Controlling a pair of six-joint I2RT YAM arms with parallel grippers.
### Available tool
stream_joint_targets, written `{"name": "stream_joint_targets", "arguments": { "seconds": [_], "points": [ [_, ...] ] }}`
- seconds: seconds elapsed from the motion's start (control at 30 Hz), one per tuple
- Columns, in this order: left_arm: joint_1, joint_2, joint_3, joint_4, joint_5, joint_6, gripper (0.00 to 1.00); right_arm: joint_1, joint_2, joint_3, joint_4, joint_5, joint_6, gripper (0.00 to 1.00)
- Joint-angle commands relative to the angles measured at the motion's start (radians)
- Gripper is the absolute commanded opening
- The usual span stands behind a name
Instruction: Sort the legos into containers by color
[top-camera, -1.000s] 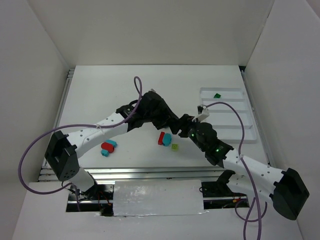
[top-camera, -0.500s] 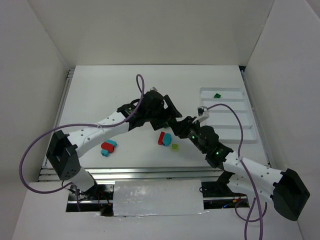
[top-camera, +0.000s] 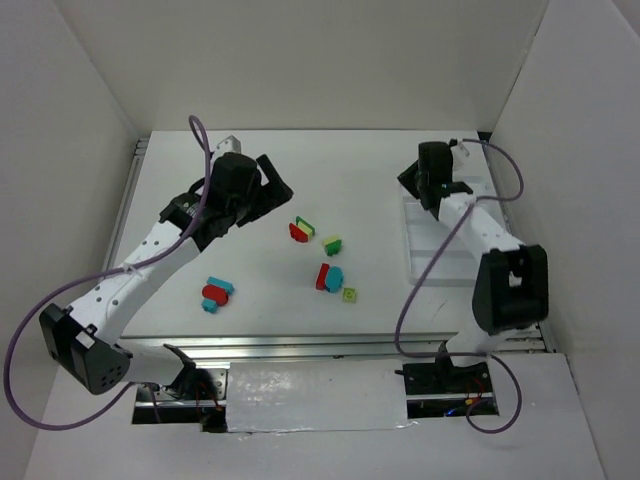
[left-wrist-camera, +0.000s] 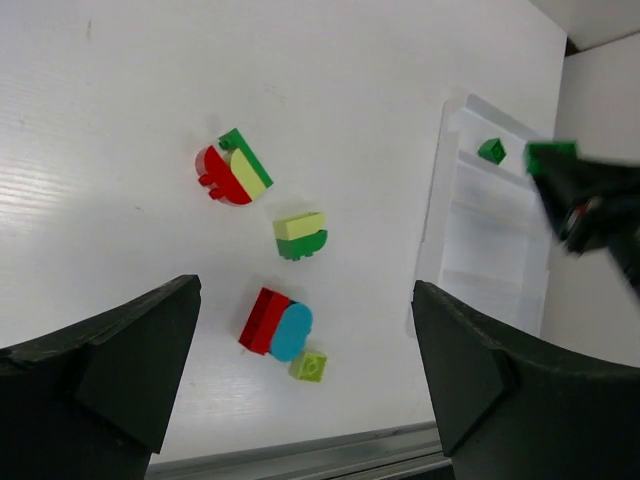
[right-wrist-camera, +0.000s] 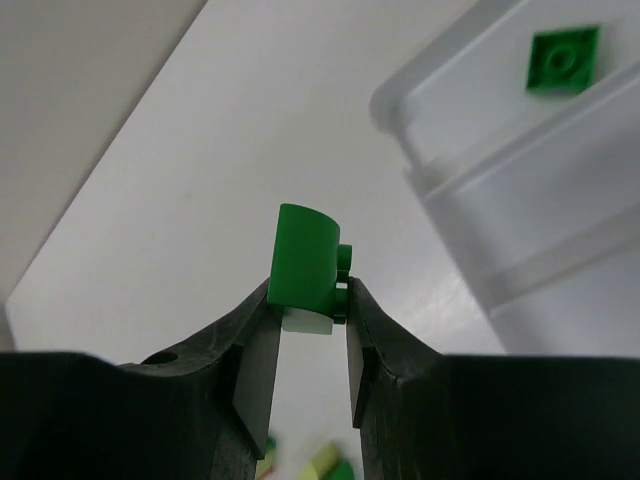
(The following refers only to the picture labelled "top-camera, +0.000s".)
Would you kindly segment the red half-round lego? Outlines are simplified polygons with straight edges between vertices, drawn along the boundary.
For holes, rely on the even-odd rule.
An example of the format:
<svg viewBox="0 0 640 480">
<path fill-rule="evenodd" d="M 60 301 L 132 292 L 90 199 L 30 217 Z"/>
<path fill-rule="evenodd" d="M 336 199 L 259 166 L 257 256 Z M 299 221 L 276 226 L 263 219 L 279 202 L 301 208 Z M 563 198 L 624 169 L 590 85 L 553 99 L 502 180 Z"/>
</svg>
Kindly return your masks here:
<svg viewBox="0 0 640 480">
<path fill-rule="evenodd" d="M 303 232 L 301 232 L 294 223 L 289 224 L 289 234 L 290 237 L 296 242 L 307 243 L 309 241 L 309 238 Z"/>
</svg>

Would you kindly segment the dark green curved lego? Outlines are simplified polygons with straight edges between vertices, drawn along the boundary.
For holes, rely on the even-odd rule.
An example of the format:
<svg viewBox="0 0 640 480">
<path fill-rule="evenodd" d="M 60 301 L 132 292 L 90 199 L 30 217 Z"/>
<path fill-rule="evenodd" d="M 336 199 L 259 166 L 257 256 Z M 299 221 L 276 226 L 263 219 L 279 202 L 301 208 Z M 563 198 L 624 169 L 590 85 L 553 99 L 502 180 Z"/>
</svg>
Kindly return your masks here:
<svg viewBox="0 0 640 480">
<path fill-rule="evenodd" d="M 323 244 L 324 252 L 327 256 L 331 257 L 337 255 L 342 250 L 342 241 L 340 239 L 325 242 Z"/>
</svg>

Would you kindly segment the red rectangular lego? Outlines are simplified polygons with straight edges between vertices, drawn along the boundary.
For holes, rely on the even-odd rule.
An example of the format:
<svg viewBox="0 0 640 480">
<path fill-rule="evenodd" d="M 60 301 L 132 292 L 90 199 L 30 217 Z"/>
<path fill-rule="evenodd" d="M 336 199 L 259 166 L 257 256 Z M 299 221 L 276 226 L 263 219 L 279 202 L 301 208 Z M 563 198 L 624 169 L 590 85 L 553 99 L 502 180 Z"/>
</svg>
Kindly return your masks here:
<svg viewBox="0 0 640 480">
<path fill-rule="evenodd" d="M 326 276 L 329 271 L 330 266 L 327 263 L 322 263 L 320 269 L 318 271 L 315 288 L 317 290 L 325 290 L 326 289 Z"/>
</svg>

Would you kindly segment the blue oval lego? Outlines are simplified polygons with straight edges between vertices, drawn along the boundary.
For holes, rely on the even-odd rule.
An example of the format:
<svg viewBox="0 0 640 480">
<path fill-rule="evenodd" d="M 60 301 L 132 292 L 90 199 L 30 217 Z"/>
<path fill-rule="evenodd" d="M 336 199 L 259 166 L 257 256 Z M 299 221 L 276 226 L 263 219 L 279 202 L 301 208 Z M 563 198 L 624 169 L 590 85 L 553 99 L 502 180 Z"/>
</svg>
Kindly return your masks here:
<svg viewBox="0 0 640 480">
<path fill-rule="evenodd" d="M 338 292 L 344 282 L 344 273 L 340 267 L 331 266 L 324 278 L 324 289 L 329 293 Z"/>
</svg>

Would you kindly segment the lime square lego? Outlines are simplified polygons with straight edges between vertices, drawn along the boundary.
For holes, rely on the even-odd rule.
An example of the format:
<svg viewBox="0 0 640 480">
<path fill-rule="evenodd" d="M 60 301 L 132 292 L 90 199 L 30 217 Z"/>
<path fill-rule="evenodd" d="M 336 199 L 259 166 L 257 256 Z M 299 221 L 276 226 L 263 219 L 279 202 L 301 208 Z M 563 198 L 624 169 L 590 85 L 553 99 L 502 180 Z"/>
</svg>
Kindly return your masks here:
<svg viewBox="0 0 640 480">
<path fill-rule="evenodd" d="M 342 290 L 342 301 L 345 303 L 356 303 L 357 290 L 353 287 L 344 287 Z"/>
</svg>

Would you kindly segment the lime curved lego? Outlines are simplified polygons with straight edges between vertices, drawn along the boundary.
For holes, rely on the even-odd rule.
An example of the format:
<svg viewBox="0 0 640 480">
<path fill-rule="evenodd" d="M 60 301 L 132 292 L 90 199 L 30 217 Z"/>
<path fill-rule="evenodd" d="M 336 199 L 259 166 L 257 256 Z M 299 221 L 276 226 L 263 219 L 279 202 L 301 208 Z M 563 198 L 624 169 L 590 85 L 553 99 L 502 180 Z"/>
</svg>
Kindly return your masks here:
<svg viewBox="0 0 640 480">
<path fill-rule="evenodd" d="M 330 245 L 330 244 L 332 244 L 334 242 L 337 242 L 337 241 L 340 241 L 340 240 L 341 240 L 341 237 L 339 235 L 332 235 L 332 236 L 324 238 L 322 240 L 322 244 L 324 246 L 327 246 L 327 245 Z"/>
</svg>

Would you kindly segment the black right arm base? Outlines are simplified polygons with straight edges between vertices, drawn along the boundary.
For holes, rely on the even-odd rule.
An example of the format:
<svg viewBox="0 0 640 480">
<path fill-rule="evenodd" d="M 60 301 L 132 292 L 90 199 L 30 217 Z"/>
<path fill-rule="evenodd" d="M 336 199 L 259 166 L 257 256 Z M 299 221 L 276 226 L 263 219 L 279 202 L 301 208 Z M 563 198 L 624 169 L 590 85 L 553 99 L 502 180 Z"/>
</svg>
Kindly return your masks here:
<svg viewBox="0 0 640 480">
<path fill-rule="evenodd" d="M 446 352 L 442 342 L 431 363 L 406 363 L 395 371 L 403 379 L 407 395 L 465 394 L 469 398 L 493 391 L 485 361 L 456 367 Z"/>
</svg>

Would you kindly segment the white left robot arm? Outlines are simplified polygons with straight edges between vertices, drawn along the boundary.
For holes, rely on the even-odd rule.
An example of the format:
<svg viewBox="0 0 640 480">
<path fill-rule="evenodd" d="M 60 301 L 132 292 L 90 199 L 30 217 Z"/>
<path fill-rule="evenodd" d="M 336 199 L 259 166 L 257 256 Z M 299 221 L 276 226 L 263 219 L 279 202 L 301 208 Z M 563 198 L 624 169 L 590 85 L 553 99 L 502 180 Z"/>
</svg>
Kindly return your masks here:
<svg viewBox="0 0 640 480">
<path fill-rule="evenodd" d="M 147 237 L 122 263 L 65 308 L 54 303 L 39 315 L 50 355 L 91 394 L 120 382 L 154 383 L 183 395 L 197 379 L 195 362 L 179 348 L 120 346 L 138 310 L 184 265 L 232 226 L 242 227 L 293 196 L 269 157 L 227 152 L 208 180 L 173 198 Z"/>
</svg>

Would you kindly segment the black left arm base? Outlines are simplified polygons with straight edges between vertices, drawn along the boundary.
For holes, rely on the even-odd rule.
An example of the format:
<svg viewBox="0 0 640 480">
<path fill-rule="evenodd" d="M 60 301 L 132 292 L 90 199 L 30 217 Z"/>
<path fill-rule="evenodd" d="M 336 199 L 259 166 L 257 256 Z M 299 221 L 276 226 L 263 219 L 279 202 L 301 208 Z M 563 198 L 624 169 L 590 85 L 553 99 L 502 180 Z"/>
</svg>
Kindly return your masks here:
<svg viewBox="0 0 640 480">
<path fill-rule="evenodd" d="M 156 423 L 161 423 L 156 391 L 164 391 L 175 400 L 193 400 L 198 423 L 204 430 L 226 432 L 226 408 L 220 404 L 215 385 L 217 378 L 208 370 L 199 368 L 178 347 L 164 343 L 163 348 L 172 354 L 172 358 L 179 359 L 182 367 L 170 383 L 144 383 L 151 395 Z"/>
</svg>

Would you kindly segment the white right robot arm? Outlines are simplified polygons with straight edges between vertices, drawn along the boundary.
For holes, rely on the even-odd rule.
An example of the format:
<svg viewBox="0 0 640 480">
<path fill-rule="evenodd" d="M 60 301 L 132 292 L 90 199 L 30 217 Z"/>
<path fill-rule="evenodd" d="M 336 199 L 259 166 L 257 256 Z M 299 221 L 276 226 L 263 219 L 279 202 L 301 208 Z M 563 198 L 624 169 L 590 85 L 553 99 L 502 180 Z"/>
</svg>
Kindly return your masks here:
<svg viewBox="0 0 640 480">
<path fill-rule="evenodd" d="M 519 169 L 514 171 L 518 189 L 511 196 L 480 194 L 467 183 L 454 180 L 453 151 L 466 142 L 452 139 L 419 144 L 417 160 L 398 177 L 422 209 L 447 230 L 400 314 L 407 315 L 419 289 L 454 239 L 463 243 L 478 265 L 469 321 L 430 356 L 455 368 L 486 362 L 502 342 L 549 314 L 546 250 L 538 244 L 525 244 L 481 206 L 520 199 L 524 177 Z"/>
</svg>

